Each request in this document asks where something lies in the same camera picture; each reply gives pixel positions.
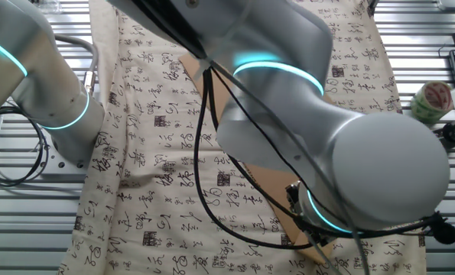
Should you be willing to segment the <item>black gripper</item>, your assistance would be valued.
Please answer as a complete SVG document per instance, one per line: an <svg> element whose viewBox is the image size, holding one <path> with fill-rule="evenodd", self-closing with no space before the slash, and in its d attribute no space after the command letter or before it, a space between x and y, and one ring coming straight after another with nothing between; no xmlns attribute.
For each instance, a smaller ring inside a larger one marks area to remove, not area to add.
<svg viewBox="0 0 455 275"><path fill-rule="evenodd" d="M318 244L327 245L333 241L333 237L324 233L329 228L315 212L307 189L300 181L286 188L290 210L301 217L300 222L295 222L305 236L311 236Z"/></svg>

